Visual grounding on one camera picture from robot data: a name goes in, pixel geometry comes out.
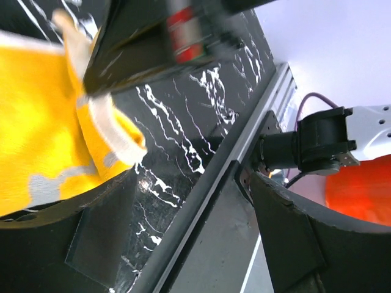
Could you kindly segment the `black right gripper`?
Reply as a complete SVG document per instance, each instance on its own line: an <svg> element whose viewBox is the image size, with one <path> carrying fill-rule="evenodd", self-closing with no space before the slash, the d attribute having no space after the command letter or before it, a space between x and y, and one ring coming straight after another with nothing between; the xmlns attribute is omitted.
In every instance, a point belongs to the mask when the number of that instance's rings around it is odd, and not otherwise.
<svg viewBox="0 0 391 293"><path fill-rule="evenodd" d="M84 85L117 92L229 62L244 46L234 16L266 1L108 1Z"/></svg>

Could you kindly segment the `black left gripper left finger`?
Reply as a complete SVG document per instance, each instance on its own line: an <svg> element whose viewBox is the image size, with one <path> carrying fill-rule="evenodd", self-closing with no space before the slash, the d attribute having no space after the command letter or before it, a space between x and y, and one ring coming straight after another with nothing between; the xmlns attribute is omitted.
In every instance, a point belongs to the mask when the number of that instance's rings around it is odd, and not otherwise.
<svg viewBox="0 0 391 293"><path fill-rule="evenodd" d="M136 175L1 217L2 292L108 292L115 286Z"/></svg>

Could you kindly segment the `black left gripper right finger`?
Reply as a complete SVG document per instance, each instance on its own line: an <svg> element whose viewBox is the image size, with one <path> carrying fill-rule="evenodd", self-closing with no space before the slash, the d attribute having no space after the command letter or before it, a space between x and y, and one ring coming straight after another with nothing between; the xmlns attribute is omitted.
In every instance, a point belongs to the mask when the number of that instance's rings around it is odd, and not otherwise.
<svg viewBox="0 0 391 293"><path fill-rule="evenodd" d="M335 212L253 173L274 292L390 292L390 227Z"/></svg>

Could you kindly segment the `orange and grey towel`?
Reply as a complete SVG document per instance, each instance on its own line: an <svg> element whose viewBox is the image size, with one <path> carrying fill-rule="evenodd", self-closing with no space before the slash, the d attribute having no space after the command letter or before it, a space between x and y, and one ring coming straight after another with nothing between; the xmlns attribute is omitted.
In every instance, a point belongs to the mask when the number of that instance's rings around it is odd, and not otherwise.
<svg viewBox="0 0 391 293"><path fill-rule="evenodd" d="M52 16L63 45L1 32L1 215L81 195L147 154L110 93L86 93L95 42L71 16Z"/></svg>

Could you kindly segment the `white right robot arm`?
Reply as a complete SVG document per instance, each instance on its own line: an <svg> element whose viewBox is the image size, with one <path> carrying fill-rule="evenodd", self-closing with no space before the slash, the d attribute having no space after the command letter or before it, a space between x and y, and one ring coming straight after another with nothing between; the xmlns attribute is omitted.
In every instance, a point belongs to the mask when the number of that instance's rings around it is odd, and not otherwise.
<svg viewBox="0 0 391 293"><path fill-rule="evenodd" d="M84 76L91 96L204 70L243 47L232 17L261 1L109 1ZM334 107L261 138L253 168L330 174L390 154L390 106Z"/></svg>

